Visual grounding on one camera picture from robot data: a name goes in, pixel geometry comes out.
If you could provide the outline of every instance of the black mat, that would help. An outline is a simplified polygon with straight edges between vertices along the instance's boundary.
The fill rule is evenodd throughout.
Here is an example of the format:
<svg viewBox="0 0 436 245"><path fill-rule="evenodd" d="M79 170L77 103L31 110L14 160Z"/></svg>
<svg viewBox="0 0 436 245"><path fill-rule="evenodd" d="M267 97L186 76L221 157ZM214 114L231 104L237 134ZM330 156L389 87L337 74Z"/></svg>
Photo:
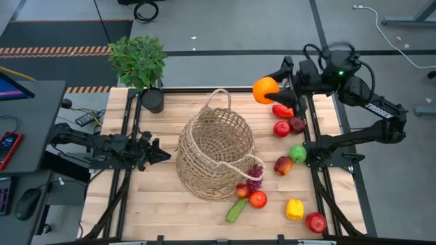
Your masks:
<svg viewBox="0 0 436 245"><path fill-rule="evenodd" d="M107 56L1 59L0 66L36 80L65 80L71 86L116 86Z"/></svg>
<svg viewBox="0 0 436 245"><path fill-rule="evenodd" d="M104 21L111 42L130 36L132 21ZM100 21L10 22L0 37L0 47L105 46L108 38Z"/></svg>

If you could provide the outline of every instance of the wooden table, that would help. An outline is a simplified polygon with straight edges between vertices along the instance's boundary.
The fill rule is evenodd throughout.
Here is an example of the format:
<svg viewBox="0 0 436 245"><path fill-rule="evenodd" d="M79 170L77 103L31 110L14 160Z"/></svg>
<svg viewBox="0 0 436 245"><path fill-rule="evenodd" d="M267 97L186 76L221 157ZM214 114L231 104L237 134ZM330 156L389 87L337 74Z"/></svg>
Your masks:
<svg viewBox="0 0 436 245"><path fill-rule="evenodd" d="M263 191L268 196L265 208L256 210L249 204L235 223L225 221L234 200L209 202L194 197L181 184L176 172L176 147L178 137L188 122L206 102L210 93L171 93L165 95L165 109L152 114L142 109L140 130L150 131L158 137L161 148L169 152L169 161L147 166L144 172L132 172L124 222L123 240L274 240L277 234L286 239L321 238L311 233L304 220L290 221L285 217L285 206L290 198L301 199L305 214L317 212L315 191L310 169L305 164L295 164L286 176L278 176L273 170L275 161L287 155L290 147L301 145L303 134L278 138L273 135L273 125L279 120L271 112L270 105L260 105L251 93L231 93L232 109L243 116L251 126L255 137L256 155L265 161ZM120 133L127 88L110 91L102 134ZM321 133L341 133L331 97L314 96ZM132 103L129 133L133 123L135 102ZM211 107L226 107L224 95L216 96ZM98 221L108 204L112 170L106 170L89 186L82 214L84 234ZM339 167L330 168L330 177L337 205L353 223L365 233L365 226L352 175ZM330 234L334 234L330 210L325 204ZM115 234L118 211L112 217L111 235Z"/></svg>

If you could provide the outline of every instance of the cucumber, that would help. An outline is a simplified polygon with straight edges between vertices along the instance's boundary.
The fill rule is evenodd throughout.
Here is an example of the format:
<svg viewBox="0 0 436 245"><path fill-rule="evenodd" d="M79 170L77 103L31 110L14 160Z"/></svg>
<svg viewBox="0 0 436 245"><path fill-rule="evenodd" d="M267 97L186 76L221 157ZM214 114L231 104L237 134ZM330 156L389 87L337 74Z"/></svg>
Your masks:
<svg viewBox="0 0 436 245"><path fill-rule="evenodd" d="M225 221L229 223L233 223L236 218L238 218L238 215L241 213L241 211L244 209L245 204L247 204L248 198L239 199L232 208L230 208L229 212L227 213L227 216L225 217Z"/></svg>

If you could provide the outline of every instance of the wicker basket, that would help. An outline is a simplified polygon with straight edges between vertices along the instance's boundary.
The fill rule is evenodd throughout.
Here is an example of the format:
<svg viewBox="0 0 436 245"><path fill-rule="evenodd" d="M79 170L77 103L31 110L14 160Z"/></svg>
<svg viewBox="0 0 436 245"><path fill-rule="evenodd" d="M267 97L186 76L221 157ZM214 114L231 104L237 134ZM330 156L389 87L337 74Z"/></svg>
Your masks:
<svg viewBox="0 0 436 245"><path fill-rule="evenodd" d="M215 94L228 96L228 108L209 108ZM235 187L245 178L261 180L246 173L265 163L254 156L254 137L245 119L231 111L229 92L215 90L200 112L183 129L178 139L177 172L196 197L223 201L235 196Z"/></svg>

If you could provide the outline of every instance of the green leaves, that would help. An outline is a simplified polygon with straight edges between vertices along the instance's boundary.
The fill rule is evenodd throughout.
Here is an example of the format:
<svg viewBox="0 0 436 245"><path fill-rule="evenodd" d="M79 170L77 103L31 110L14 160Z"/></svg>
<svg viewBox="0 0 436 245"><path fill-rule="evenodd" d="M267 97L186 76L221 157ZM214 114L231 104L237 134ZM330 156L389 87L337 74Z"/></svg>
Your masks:
<svg viewBox="0 0 436 245"><path fill-rule="evenodd" d="M144 87L156 86L163 77L164 59L167 55L157 37L122 37L116 44L108 44L113 53L109 57L117 78L126 86L142 91Z"/></svg>

